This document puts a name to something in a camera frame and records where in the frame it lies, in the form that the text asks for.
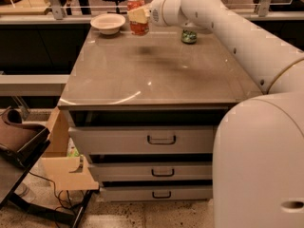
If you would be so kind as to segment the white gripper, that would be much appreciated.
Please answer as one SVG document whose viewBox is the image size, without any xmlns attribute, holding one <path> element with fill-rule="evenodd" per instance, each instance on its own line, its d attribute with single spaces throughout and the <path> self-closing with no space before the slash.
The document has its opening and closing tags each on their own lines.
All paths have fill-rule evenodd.
<svg viewBox="0 0 304 228">
<path fill-rule="evenodd" d="M 179 26 L 183 23 L 181 0 L 153 0 L 148 5 L 127 12 L 131 22 L 146 24 L 149 20 L 159 27 Z"/>
</svg>

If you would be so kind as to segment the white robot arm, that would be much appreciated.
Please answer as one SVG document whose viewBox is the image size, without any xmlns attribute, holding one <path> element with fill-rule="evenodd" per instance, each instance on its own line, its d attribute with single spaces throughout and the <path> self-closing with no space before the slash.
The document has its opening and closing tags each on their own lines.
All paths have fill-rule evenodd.
<svg viewBox="0 0 304 228">
<path fill-rule="evenodd" d="M 204 28 L 259 93 L 221 120 L 213 149 L 215 228 L 304 228 L 303 53 L 221 0 L 153 0 L 134 22 Z"/>
</svg>

